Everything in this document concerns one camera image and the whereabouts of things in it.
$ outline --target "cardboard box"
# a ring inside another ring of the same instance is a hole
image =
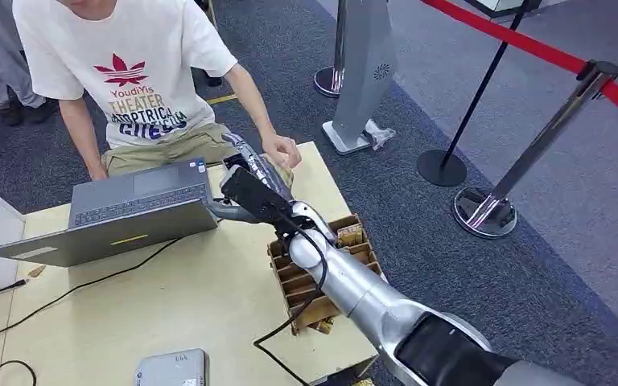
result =
[[[328,224],[333,232],[338,234],[338,247],[346,248],[358,261],[382,276],[382,270],[369,242],[359,217],[351,215]],[[290,256],[282,250],[276,240],[269,244],[271,268],[275,272],[285,299],[288,316],[294,314],[302,304],[316,291],[314,279],[303,269],[292,262]],[[321,294],[292,323],[292,333],[296,335],[308,325],[325,318],[337,316],[340,310]]]

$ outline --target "red leaf logo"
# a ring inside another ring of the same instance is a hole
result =
[[[113,54],[113,66],[115,71],[126,71],[126,63],[117,54]]]
[[[141,84],[141,80],[146,79],[148,76],[143,75],[146,62],[139,62],[128,68],[126,62],[122,60],[117,54],[113,54],[113,68],[107,68],[104,66],[93,66],[96,70],[103,73],[108,79],[106,83],[116,83],[119,87],[125,84]]]

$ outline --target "gray device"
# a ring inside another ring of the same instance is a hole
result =
[[[1,245],[0,257],[70,267],[205,232],[216,228],[211,200],[202,158],[83,183],[69,229]]]
[[[396,56],[386,0],[347,1],[344,80],[332,121],[323,132],[338,154],[370,147],[363,132],[379,129],[370,119],[392,83]]]
[[[136,386],[206,386],[207,355],[199,348],[145,358],[138,364]]]

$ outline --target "khaki shorts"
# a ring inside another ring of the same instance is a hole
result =
[[[220,164],[224,158],[238,153],[230,142],[221,139],[229,129],[218,123],[211,123],[197,129],[186,129],[168,139],[151,146],[120,146],[103,154],[103,166],[109,176],[124,175],[139,170],[152,169],[173,162],[203,157],[211,165]],[[292,170],[276,166],[266,157],[288,187],[292,187]]]

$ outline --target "white t-shirt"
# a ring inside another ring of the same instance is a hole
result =
[[[100,21],[56,0],[15,0],[13,13],[34,92],[75,100],[86,89],[108,118],[112,148],[214,122],[191,67],[218,77],[237,63],[193,0],[117,0]]]

